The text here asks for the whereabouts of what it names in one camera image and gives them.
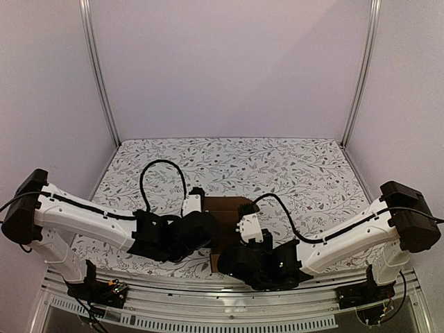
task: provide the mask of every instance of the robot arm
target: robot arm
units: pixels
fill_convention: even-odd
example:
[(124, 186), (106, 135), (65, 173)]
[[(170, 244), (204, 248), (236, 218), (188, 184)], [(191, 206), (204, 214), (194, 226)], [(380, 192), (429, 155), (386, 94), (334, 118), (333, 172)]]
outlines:
[[(69, 292), (90, 300), (97, 290), (110, 288), (96, 281), (95, 266), (66, 244), (56, 229), (68, 230), (119, 250), (158, 261), (178, 262), (195, 250), (213, 246), (219, 239), (219, 225), (201, 212), (205, 193), (194, 188), (182, 206), (182, 215), (158, 216), (138, 210), (114, 210), (72, 196), (47, 181), (47, 172), (37, 169), (20, 186), (16, 200), (1, 226), (11, 241), (30, 246), (44, 261), (57, 269)], [(110, 284), (108, 297), (101, 303), (123, 307), (125, 285)]]
[(292, 289), (335, 262), (386, 244), (368, 271), (371, 287), (386, 291), (393, 287), (411, 253), (430, 249), (441, 233), (435, 221), (412, 212), (431, 215), (419, 191), (396, 182), (382, 185), (381, 190), (381, 198), (351, 219), (311, 239), (294, 239), (277, 248), (273, 248), (271, 233), (260, 229), (256, 213), (241, 207), (240, 238), (223, 251), (218, 269), (254, 289)]

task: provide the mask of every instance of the white wall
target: white wall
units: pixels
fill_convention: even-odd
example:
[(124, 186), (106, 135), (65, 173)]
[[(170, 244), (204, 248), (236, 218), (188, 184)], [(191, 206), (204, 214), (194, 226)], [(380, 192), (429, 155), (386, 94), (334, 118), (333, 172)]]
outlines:
[(370, 0), (92, 0), (123, 139), (339, 139)]
[[(0, 3), (0, 203), (37, 167), (88, 197), (112, 154), (78, 6)], [(46, 266), (2, 234), (0, 253), (0, 332), (23, 333)]]
[[(384, 182), (397, 180), (420, 190), (432, 212), (444, 216), (444, 2), (383, 1), (349, 148), (374, 197)], [(444, 237), (415, 259), (444, 332)]]

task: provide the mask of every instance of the brown cardboard box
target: brown cardboard box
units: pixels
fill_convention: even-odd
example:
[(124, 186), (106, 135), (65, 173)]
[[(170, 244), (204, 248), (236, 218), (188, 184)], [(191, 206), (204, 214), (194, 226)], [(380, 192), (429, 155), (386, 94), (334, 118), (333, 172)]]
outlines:
[(241, 196), (207, 196), (204, 210), (209, 211), (221, 226), (219, 246), (211, 249), (211, 271), (217, 273), (217, 260), (223, 249), (233, 240), (239, 239), (236, 224), (239, 222), (237, 208), (244, 203), (253, 203), (250, 199)]

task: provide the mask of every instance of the cable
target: cable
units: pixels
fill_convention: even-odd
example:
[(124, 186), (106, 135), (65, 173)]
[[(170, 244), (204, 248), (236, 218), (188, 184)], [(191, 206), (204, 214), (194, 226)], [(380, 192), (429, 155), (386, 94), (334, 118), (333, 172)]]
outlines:
[(267, 197), (271, 197), (276, 199), (276, 201), (281, 205), (282, 209), (284, 210), (285, 214), (287, 215), (287, 218), (290, 222), (291, 225), (291, 229), (293, 230), (293, 233), (295, 234), (295, 236), (297, 236), (297, 238), (299, 238), (301, 241), (305, 242), (305, 243), (309, 243), (309, 244), (316, 244), (318, 243), (318, 241), (321, 241), (322, 243), (322, 239), (308, 239), (305, 238), (297, 229), (296, 226), (294, 225), (293, 219), (290, 216), (290, 212), (287, 209), (287, 207), (284, 205), (284, 203), (282, 202), (282, 200), (280, 200), (280, 198), (274, 194), (274, 193), (266, 193), (262, 196), (260, 196), (259, 198), (257, 198), (256, 200), (253, 201), (253, 204), (258, 203), (260, 200), (267, 198)]
[(73, 206), (76, 206), (79, 208), (83, 208), (84, 210), (89, 210), (90, 212), (97, 213), (97, 214), (100, 214), (103, 216), (106, 215), (107, 217), (110, 217), (111, 219), (124, 220), (124, 221), (137, 220), (136, 216), (118, 215), (118, 214), (114, 214), (112, 212), (106, 212), (105, 210), (101, 210), (100, 208), (85, 205), (84, 203), (78, 203), (72, 199), (65, 198), (64, 196), (59, 196), (58, 194), (51, 194), (49, 192), (43, 191), (43, 192), (41, 192), (41, 195), (46, 196), (47, 198), (50, 198), (52, 195), (52, 198), (62, 201), (63, 203), (68, 203), (70, 205), (73, 205)]
[(182, 187), (183, 187), (183, 200), (185, 200), (187, 198), (187, 184), (185, 183), (185, 176), (183, 175), (182, 170), (180, 170), (180, 167), (172, 162), (172, 161), (168, 161), (168, 160), (156, 160), (156, 161), (152, 161), (150, 163), (148, 163), (147, 166), (144, 167), (144, 169), (142, 170), (142, 172), (140, 173), (140, 179), (139, 179), (139, 187), (140, 187), (140, 193), (142, 194), (142, 198), (144, 199), (145, 205), (146, 205), (146, 211), (149, 212), (150, 210), (150, 204), (148, 203), (148, 199), (146, 198), (146, 194), (145, 194), (145, 190), (144, 190), (144, 176), (146, 171), (152, 167), (154, 164), (157, 163), (166, 163), (169, 164), (171, 166), (173, 166), (179, 173), (180, 179), (182, 180)]
[(2, 213), (2, 211), (4, 211), (6, 208), (8, 208), (9, 205), (13, 204), (15, 201), (19, 200), (20, 198), (23, 198), (24, 196), (30, 196), (32, 194), (40, 194), (40, 192), (32, 191), (32, 192), (22, 193), (22, 194), (19, 194), (18, 196), (15, 196), (11, 200), (9, 200), (7, 203), (5, 203), (3, 206), (1, 206), (0, 213)]
[(274, 199), (276, 199), (276, 201), (282, 206), (282, 209), (284, 210), (285, 214), (287, 215), (287, 218), (290, 222), (291, 225), (291, 229), (293, 230), (293, 233), (295, 234), (295, 236), (297, 236), (297, 238), (299, 238), (301, 241), (308, 243), (308, 244), (321, 244), (324, 243), (324, 241), (329, 241), (330, 239), (336, 238), (338, 236), (341, 236), (342, 234), (345, 234), (346, 232), (350, 231), (351, 229), (361, 225), (362, 223), (368, 222), (369, 220), (375, 218), (377, 215), (383, 214), (385, 212), (391, 212), (391, 211), (396, 211), (396, 210), (404, 210), (404, 211), (408, 211), (408, 212), (412, 212), (412, 213), (416, 213), (419, 215), (422, 215), (428, 219), (431, 219), (433, 221), (436, 222), (436, 224), (439, 223), (444, 223), (444, 219), (438, 219), (432, 215), (428, 215), (424, 212), (421, 212), (419, 210), (415, 210), (414, 208), (410, 208), (410, 207), (387, 207), (384, 208), (378, 212), (376, 212), (375, 214), (372, 214), (360, 221), (357, 221), (347, 227), (345, 227), (344, 229), (340, 229), (336, 232), (334, 232), (333, 234), (329, 234), (328, 236), (325, 237), (325, 239), (310, 239), (310, 238), (306, 238), (304, 237), (295, 227), (293, 219), (290, 216), (290, 213), (287, 209), (287, 207), (285, 207), (284, 203), (282, 202), (282, 200), (280, 200), (280, 198), (274, 194), (274, 193), (267, 193), (264, 194), (262, 196), (260, 196), (259, 198), (257, 198), (256, 200), (253, 201), (253, 203), (257, 203), (258, 201), (262, 200), (263, 198), (267, 198), (267, 197), (272, 197)]
[(29, 248), (29, 250), (27, 250), (27, 249), (25, 249), (25, 248), (23, 247), (23, 245), (19, 244), (19, 246), (20, 246), (20, 248), (21, 248), (25, 253), (31, 253), (31, 252), (33, 252), (33, 249), (32, 249), (32, 248)]
[(404, 282), (404, 295), (403, 295), (403, 297), (402, 297), (401, 304), (400, 304), (400, 306), (396, 309), (396, 311), (395, 311), (394, 314), (392, 314), (392, 315), (391, 315), (389, 318), (387, 318), (386, 320), (382, 320), (381, 323), (386, 323), (387, 321), (391, 321), (391, 320), (393, 319), (393, 317), (396, 316), (396, 315), (398, 314), (398, 312), (401, 310), (402, 306), (403, 306), (404, 303), (405, 303), (405, 299), (406, 299), (406, 297), (407, 297), (407, 281), (405, 280), (405, 276), (404, 276), (404, 274), (402, 273), (402, 271), (400, 271), (400, 275), (401, 275), (402, 281)]
[(64, 279), (63, 281), (65, 281), (65, 284), (67, 285), (68, 289), (71, 291), (72, 296), (74, 297), (74, 299), (77, 301), (77, 303), (88, 313), (89, 319), (91, 320), (91, 327), (94, 328), (94, 330), (96, 332), (99, 333), (108, 333), (108, 331), (104, 328), (104, 326), (101, 324), (100, 321), (97, 320), (96, 316), (94, 315), (93, 311), (91, 309), (88, 309), (86, 307), (86, 305), (83, 304), (83, 302), (81, 300), (78, 299), (78, 297), (76, 296), (76, 294), (74, 293), (73, 289), (71, 288), (71, 286), (69, 285), (68, 282), (66, 282), (66, 280)]

